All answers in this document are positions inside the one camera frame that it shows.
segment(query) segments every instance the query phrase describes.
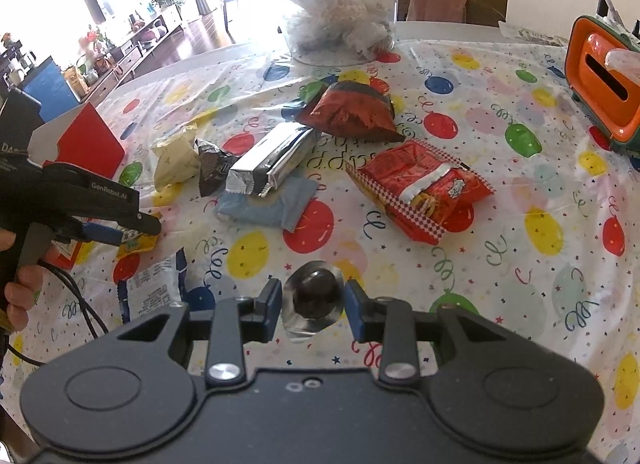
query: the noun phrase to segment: red balloon print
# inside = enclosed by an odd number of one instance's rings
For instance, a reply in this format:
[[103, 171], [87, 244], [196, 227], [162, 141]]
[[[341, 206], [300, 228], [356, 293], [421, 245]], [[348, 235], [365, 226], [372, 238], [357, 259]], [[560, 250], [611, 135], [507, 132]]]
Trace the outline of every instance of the red balloon print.
[[589, 133], [600, 148], [607, 150], [608, 152], [611, 151], [610, 140], [607, 139], [607, 136], [605, 136], [597, 126], [589, 128]]
[[604, 223], [602, 243], [611, 254], [622, 256], [625, 253], [625, 232], [617, 217], [611, 217]]
[[255, 138], [248, 132], [243, 132], [237, 136], [231, 137], [225, 144], [222, 145], [222, 149], [231, 152], [234, 155], [246, 154], [254, 145]]
[[136, 108], [138, 105], [140, 104], [140, 100], [139, 99], [132, 99], [129, 103], [127, 103], [127, 106], [124, 107], [122, 109], [122, 113], [123, 114], [128, 114], [130, 111], [132, 111], [134, 108]]
[[282, 232], [282, 237], [291, 251], [300, 254], [312, 253], [324, 246], [334, 232], [334, 213], [318, 199], [306, 205], [296, 230]]
[[458, 206], [442, 223], [442, 227], [451, 233], [466, 231], [473, 224], [474, 216], [474, 207], [471, 204]]
[[117, 284], [123, 280], [128, 280], [138, 270], [140, 266], [140, 255], [137, 253], [128, 254], [120, 259], [113, 268], [113, 283]]
[[424, 127], [432, 136], [453, 139], [458, 134], [458, 125], [445, 114], [429, 112], [424, 118]]
[[380, 63], [398, 63], [401, 60], [399, 54], [395, 52], [381, 52], [376, 58]]
[[387, 92], [389, 92], [388, 83], [380, 78], [371, 78], [369, 80], [369, 85], [371, 85], [381, 94], [386, 94]]

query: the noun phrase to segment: chair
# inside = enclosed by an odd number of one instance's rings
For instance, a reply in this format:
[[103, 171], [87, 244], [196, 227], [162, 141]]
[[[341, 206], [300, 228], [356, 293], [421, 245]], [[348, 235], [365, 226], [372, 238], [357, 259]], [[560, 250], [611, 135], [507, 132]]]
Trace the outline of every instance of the chair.
[[[398, 20], [405, 21], [409, 12], [411, 0], [398, 0]], [[498, 27], [498, 22], [504, 22], [505, 18], [500, 12], [479, 0], [467, 0], [465, 4], [464, 24], [484, 25], [485, 27]]]

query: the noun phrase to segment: pink towel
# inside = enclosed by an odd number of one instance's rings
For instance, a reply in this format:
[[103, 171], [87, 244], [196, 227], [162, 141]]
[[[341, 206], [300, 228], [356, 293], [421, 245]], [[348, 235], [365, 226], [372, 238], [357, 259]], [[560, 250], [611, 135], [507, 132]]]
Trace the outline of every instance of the pink towel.
[[411, 0], [408, 22], [454, 22], [465, 23], [467, 0]]

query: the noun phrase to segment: red box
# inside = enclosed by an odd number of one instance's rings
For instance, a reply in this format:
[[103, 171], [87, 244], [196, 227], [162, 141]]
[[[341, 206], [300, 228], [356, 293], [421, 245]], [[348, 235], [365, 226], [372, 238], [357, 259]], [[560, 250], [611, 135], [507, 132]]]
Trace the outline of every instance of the red box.
[[[107, 178], [113, 178], [124, 150], [91, 103], [72, 108], [36, 128], [29, 142], [29, 158], [44, 166], [68, 162]], [[58, 245], [56, 265], [71, 269], [81, 242]]]

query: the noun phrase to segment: tv stand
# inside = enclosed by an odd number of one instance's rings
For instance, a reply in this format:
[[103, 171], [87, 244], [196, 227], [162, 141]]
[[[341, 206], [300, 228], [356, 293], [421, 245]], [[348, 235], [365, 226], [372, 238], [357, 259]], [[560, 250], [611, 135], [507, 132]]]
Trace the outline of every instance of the tv stand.
[[[153, 26], [156, 20], [162, 21], [167, 33], [156, 40], [152, 47], [145, 50], [140, 45], [140, 37]], [[128, 80], [135, 78], [136, 69], [140, 67], [147, 57], [153, 56], [154, 50], [178, 28], [181, 28], [181, 24], [182, 19], [177, 6], [165, 7], [156, 12], [148, 19], [145, 27], [130, 33], [120, 46], [111, 50], [111, 55], [118, 64], [111, 71], [100, 76], [97, 83], [92, 85], [89, 92], [81, 99], [81, 103], [90, 102], [94, 107], [97, 107], [111, 91]]]

